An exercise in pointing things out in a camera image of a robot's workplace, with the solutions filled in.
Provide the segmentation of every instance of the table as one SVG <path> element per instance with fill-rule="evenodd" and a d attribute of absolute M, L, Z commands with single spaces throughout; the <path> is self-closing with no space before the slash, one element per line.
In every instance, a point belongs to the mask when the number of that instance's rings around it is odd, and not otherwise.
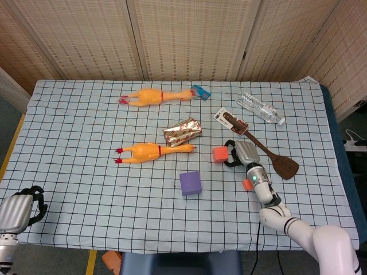
<path fill-rule="evenodd" d="M 119 105 L 120 95 L 143 87 L 180 91 L 198 84 L 209 100 L 160 106 Z M 268 124 L 236 103 L 251 92 L 285 113 Z M 273 188 L 296 217 L 311 225 L 340 225 L 358 248 L 330 135 L 323 93 L 313 82 L 39 81 L 0 186 L 0 198 L 39 185 L 49 211 L 19 236 L 22 242 L 135 253 L 255 250 L 260 203 L 244 192 L 242 167 L 214 164 L 213 146 L 243 139 L 213 115 L 225 107 L 250 124 L 271 151 L 300 164 L 280 178 L 258 150 Z M 114 149 L 133 143 L 165 144 L 162 130 L 189 116 L 203 135 L 191 154 L 170 154 L 142 164 L 114 163 Z M 179 174 L 199 170 L 202 193 L 183 197 Z M 300 249 L 288 237 L 261 228 L 261 250 Z"/>

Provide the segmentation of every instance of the plastic water bottle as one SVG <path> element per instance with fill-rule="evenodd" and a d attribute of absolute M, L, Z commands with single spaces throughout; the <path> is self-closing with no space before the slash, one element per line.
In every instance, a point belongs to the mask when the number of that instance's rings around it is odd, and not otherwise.
<path fill-rule="evenodd" d="M 282 125 L 285 121 L 285 118 L 280 116 L 273 106 L 261 102 L 248 93 L 242 93 L 237 102 L 269 123 L 278 123 Z"/>

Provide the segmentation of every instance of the metal arm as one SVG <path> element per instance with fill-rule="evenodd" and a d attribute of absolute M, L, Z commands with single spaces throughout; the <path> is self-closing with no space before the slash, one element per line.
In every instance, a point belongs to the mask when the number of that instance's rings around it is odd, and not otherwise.
<path fill-rule="evenodd" d="M 42 220 L 47 211 L 43 189 L 39 186 L 25 188 L 6 197 L 0 206 L 0 274 L 12 274 L 14 255 L 18 249 L 17 235 L 28 226 Z M 38 201 L 39 213 L 31 218 L 33 202 Z"/>
<path fill-rule="evenodd" d="M 282 232 L 319 263 L 320 275 L 362 274 L 356 252 L 349 234 L 342 228 L 324 225 L 314 228 L 297 217 L 271 187 L 268 175 L 259 163 L 260 157 L 251 143 L 244 141 L 226 143 L 233 145 L 234 163 L 246 167 L 247 179 L 251 181 L 257 198 L 263 204 L 260 221 L 269 228 Z"/>

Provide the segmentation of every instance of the wrapped package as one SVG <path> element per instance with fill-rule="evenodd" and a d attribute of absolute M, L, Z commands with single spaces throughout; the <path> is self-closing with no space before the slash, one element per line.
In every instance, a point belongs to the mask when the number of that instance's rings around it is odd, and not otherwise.
<path fill-rule="evenodd" d="M 163 130 L 163 135 L 171 147 L 175 147 L 202 134 L 200 123 L 192 117 Z"/>

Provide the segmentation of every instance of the purple cube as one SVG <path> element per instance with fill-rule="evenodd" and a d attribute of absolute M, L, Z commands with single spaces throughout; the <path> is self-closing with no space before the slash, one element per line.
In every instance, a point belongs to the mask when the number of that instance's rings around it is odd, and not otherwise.
<path fill-rule="evenodd" d="M 183 196 L 199 194 L 201 192 L 201 182 L 198 171 L 180 174 L 179 181 L 181 182 Z"/>

